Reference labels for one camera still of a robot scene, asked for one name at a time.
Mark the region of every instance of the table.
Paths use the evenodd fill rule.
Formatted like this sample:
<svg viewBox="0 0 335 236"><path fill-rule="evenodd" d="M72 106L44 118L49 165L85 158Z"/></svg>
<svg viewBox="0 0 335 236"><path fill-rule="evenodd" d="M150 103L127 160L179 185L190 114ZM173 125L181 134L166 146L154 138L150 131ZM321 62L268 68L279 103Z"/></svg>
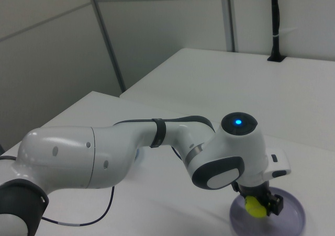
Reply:
<svg viewBox="0 0 335 236"><path fill-rule="evenodd" d="M126 119L180 116L91 92L45 126L103 127ZM264 138L268 147L284 149L291 162L292 174L272 180L271 185L289 191L303 204L307 217L303 235L332 235L335 153L271 136ZM17 149L18 145L6 154L16 155ZM110 188L58 190L50 194L44 216L62 222L90 222L105 211L109 196ZM41 221L36 235L235 235L230 228L229 207L236 196L231 187L215 191L195 187L170 147L146 148L116 186L111 209L103 220L79 228Z"/></svg>
<svg viewBox="0 0 335 236"><path fill-rule="evenodd" d="M182 49L123 99L220 122L254 116L265 134L335 151L335 62Z"/></svg>

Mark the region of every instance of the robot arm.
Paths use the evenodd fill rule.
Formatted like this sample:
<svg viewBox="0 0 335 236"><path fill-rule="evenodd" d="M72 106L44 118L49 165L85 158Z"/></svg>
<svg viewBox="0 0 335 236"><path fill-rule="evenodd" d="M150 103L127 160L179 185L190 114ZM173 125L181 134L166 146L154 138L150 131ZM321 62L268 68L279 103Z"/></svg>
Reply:
<svg viewBox="0 0 335 236"><path fill-rule="evenodd" d="M138 148L160 145L178 150L196 186L220 189L232 184L242 196L257 197L268 215L280 212L282 200L271 195L268 181L290 173L288 160L281 150L265 149L252 116L232 113L216 133L209 120L198 116L128 120L106 128L33 130L22 140L16 161L0 161L6 171L0 178L0 224L9 225L16 216L26 223L28 235L34 235L49 193L62 188L114 186L128 173ZM8 195L14 198L8 201ZM32 202L34 206L25 210L38 210L33 222L22 212L11 211Z"/></svg>

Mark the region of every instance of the black rubber band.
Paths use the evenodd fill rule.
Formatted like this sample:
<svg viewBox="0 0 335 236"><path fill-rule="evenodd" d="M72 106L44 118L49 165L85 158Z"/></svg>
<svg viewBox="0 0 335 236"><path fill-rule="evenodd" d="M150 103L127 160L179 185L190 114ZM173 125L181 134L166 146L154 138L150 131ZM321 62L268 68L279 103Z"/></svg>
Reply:
<svg viewBox="0 0 335 236"><path fill-rule="evenodd" d="M157 125L157 132L155 135L155 138L152 141L152 144L150 145L151 148L157 148L159 147L165 138L166 134L166 125L163 119L161 118L153 118L152 121L154 121Z"/></svg>

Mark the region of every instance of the yellow object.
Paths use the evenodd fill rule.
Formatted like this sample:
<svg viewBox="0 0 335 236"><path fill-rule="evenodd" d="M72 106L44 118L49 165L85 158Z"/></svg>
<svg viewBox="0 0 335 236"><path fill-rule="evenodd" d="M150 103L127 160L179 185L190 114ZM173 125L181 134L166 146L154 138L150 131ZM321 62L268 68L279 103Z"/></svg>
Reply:
<svg viewBox="0 0 335 236"><path fill-rule="evenodd" d="M247 196L245 198L244 207L247 212L255 218L263 218L266 216L266 208L253 196Z"/></svg>

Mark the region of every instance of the black cable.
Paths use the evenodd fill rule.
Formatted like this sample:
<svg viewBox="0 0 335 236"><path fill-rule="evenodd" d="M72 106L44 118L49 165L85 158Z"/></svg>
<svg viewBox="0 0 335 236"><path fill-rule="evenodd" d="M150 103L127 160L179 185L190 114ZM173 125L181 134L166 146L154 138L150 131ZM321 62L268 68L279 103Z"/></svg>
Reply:
<svg viewBox="0 0 335 236"><path fill-rule="evenodd" d="M172 146L171 146L171 148L172 148L172 150L174 151L174 153L177 155L177 157L178 157L180 160L182 160L182 158L180 157L180 155L177 153L176 149L173 148Z"/></svg>
<svg viewBox="0 0 335 236"><path fill-rule="evenodd" d="M177 151L171 147L172 150L174 151L174 153L177 155L177 157L182 160L182 158L180 157L180 155L177 153ZM0 160L16 160L16 157L15 156L0 156ZM110 200L109 200L109 204L107 206L107 209L106 211L104 212L104 214L101 215L100 218L92 221L92 222L89 222L89 223L82 223L82 224L74 224L74 223L65 223L65 222L59 222L59 221L56 221L56 220L52 220L52 219L48 219L48 218L45 218L45 217L42 217L42 220L45 220L47 222L50 222L50 223L54 223L54 224L59 224L61 226L68 226L68 227L84 227L84 226L89 226L91 224L95 224L96 222L99 222L100 220L102 220L108 213L109 209L110 209L110 206L111 206L111 203L113 202L113 197L114 197L114 190L115 190L115 186L113 186L111 188L111 195L110 195Z"/></svg>
<svg viewBox="0 0 335 236"><path fill-rule="evenodd" d="M84 227L84 226L89 226L91 224L95 224L96 222L99 222L100 220L102 220L106 214L108 213L109 209L110 209L110 206L111 206L111 203L113 201L113 197L114 197L114 189L115 189L115 186L113 186L111 188L111 195L110 195L110 200L109 200L109 204L107 206L107 209L106 211L104 212L104 214L102 214L102 216L92 222L89 222L89 223L82 223L82 224L74 224L74 223L64 223L64 222L59 222L59 221L55 221L55 220L52 220L52 219L48 219L48 218L45 218L45 217L42 217L43 220L47 221L47 222L50 222L50 223L54 223L54 224L59 224L61 226L68 226L68 227Z"/></svg>

